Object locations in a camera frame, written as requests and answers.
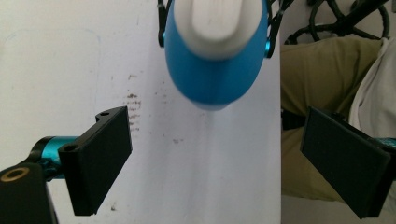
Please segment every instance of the brown stain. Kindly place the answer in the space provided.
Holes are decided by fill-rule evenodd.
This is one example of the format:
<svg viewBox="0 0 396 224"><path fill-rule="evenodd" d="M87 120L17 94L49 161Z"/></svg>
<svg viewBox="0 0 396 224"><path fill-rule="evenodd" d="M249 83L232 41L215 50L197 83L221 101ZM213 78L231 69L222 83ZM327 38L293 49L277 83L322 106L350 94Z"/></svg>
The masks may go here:
<svg viewBox="0 0 396 224"><path fill-rule="evenodd" d="M131 80L134 77L137 77L137 75L131 74L131 75L128 76L128 80Z"/></svg>
<svg viewBox="0 0 396 224"><path fill-rule="evenodd" d="M174 144L178 144L178 143L183 142L184 139L183 138L179 138L179 139L173 139L172 141L173 141Z"/></svg>
<svg viewBox="0 0 396 224"><path fill-rule="evenodd" d="M124 103L128 106L130 131L131 133L139 132L140 114L138 113L138 110L142 106L142 101L139 100L138 95L135 93L128 93L124 99Z"/></svg>
<svg viewBox="0 0 396 224"><path fill-rule="evenodd" d="M115 212L115 211L117 211L117 209L116 209L116 205L117 205L117 202L115 202L115 203L113 203L113 204L111 205L111 208L110 208L110 210L111 210L112 212Z"/></svg>
<svg viewBox="0 0 396 224"><path fill-rule="evenodd" d="M126 98L137 98L137 95L131 93L131 94L127 95Z"/></svg>

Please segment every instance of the black chair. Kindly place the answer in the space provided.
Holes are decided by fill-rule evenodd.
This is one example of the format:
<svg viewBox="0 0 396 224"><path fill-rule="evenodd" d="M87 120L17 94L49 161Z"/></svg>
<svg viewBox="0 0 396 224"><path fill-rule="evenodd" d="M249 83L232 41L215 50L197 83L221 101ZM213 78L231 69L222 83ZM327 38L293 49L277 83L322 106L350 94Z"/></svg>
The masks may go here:
<svg viewBox="0 0 396 224"><path fill-rule="evenodd" d="M318 14L318 9L321 4L326 1L332 13L336 18L333 24L318 25L315 22L315 17ZM329 32L338 36L357 35L364 38L380 39L381 37L388 37L389 35L389 15L383 6L388 0L356 0L352 6L349 14L344 15L339 9L335 0L307 0L309 6L313 6L309 18L309 25L299 29L294 34L290 35L285 41L285 44L298 44L297 38L302 34L311 34L314 41L319 41L319 32ZM356 24L367 17L372 12L379 10L383 22L383 32L381 36L370 35L363 30L356 28Z"/></svg>

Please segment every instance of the khaki pants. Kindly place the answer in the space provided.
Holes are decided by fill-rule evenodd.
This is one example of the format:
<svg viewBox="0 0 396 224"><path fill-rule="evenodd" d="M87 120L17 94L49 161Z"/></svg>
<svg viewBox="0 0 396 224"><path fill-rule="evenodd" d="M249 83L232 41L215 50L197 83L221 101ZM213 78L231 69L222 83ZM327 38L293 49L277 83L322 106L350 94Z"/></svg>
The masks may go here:
<svg viewBox="0 0 396 224"><path fill-rule="evenodd" d="M380 40L336 37L282 46L281 105L296 115L314 106L348 116ZM282 132L282 194L326 201L343 200L300 151L303 128Z"/></svg>

